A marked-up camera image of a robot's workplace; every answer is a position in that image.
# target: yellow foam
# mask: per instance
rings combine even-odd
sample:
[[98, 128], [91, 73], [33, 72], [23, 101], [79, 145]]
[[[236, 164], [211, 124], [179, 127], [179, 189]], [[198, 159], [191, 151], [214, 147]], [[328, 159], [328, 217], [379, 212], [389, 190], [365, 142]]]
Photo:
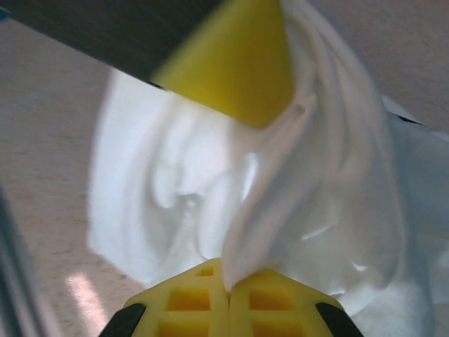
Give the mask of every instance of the yellow foam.
[[220, 259], [210, 260], [132, 297], [147, 306], [133, 337], [332, 337], [315, 308], [340, 304], [270, 270], [228, 294]]
[[266, 126], [293, 96], [279, 1], [225, 1], [150, 80], [243, 123]]

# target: beige floor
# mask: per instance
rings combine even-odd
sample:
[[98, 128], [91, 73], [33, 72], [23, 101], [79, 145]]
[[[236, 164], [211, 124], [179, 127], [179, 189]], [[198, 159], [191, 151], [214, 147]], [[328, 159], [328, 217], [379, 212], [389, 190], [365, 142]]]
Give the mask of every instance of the beige floor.
[[[449, 2], [313, 0], [382, 90], [449, 130]], [[108, 67], [0, 24], [0, 177], [67, 336], [95, 336], [141, 287], [85, 245], [91, 137]]]

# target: white fabric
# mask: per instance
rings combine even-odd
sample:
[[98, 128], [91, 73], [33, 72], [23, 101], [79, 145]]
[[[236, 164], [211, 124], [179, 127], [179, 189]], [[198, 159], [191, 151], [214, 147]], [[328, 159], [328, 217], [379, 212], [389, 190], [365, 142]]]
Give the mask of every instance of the white fabric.
[[266, 129], [113, 73], [88, 243], [146, 286], [222, 256], [228, 289], [268, 265], [365, 336], [447, 336], [447, 135], [388, 114], [410, 119], [307, 2], [283, 5], [297, 92]]

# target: square holes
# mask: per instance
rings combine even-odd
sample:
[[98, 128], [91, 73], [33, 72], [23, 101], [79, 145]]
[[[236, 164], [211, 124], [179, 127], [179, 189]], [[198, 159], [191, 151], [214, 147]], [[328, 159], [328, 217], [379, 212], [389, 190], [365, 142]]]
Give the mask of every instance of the square holes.
[[163, 320], [159, 322], [158, 337], [208, 337], [209, 323], [195, 320]]
[[295, 303], [285, 289], [263, 288], [250, 291], [250, 310], [294, 310]]
[[210, 310], [209, 291], [203, 288], [174, 288], [166, 306], [167, 311]]
[[303, 337], [301, 325], [292, 321], [254, 321], [253, 337]]
[[195, 274], [196, 276], [212, 276], [213, 267], [206, 267]]

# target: dark panel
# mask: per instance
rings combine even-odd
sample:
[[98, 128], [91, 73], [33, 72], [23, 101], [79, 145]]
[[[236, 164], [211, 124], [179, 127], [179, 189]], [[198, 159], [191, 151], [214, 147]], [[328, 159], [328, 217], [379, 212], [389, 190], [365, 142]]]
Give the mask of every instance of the dark panel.
[[144, 81], [222, 0], [0, 0], [12, 18]]

